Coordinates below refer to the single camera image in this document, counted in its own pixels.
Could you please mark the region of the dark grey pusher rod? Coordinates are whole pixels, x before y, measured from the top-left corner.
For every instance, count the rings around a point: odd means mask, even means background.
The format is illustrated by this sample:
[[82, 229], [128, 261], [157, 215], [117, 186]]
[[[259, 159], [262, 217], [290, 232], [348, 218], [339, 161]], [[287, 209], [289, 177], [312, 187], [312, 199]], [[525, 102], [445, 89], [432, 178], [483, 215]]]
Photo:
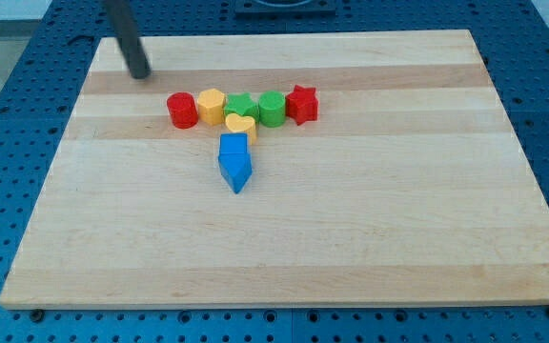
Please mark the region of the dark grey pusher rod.
[[152, 70], [145, 53], [129, 0], [102, 0], [118, 47], [133, 79], [146, 79]]

